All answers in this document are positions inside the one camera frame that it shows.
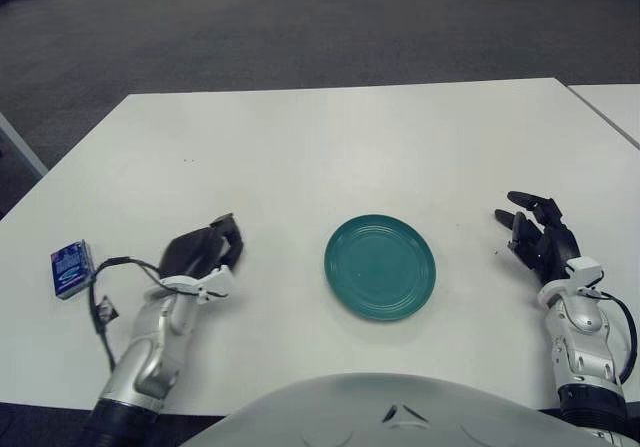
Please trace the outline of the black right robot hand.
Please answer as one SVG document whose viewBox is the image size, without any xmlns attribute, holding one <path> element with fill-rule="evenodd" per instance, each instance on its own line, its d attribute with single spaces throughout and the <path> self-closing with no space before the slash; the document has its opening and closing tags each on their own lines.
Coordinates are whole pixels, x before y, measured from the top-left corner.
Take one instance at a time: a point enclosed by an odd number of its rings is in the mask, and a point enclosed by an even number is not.
<svg viewBox="0 0 640 447">
<path fill-rule="evenodd" d="M 508 248 L 542 285 L 568 279 L 568 262 L 581 257 L 581 252 L 555 200 L 520 191 L 509 191 L 507 199 L 534 216 L 531 220 L 521 211 L 494 211 L 495 219 L 511 231 Z"/>
</svg>

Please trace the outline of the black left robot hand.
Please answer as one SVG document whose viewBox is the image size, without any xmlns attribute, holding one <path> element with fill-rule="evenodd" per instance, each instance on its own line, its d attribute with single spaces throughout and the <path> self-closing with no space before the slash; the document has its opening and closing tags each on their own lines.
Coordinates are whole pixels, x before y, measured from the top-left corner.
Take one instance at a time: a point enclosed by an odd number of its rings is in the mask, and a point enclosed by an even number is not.
<svg viewBox="0 0 640 447">
<path fill-rule="evenodd" d="M 243 248 L 232 213 L 173 239 L 158 267 L 160 286 L 146 292 L 144 300 L 153 302 L 179 294 L 195 297 L 202 304 L 228 297 L 233 285 L 232 271 Z"/>
</svg>

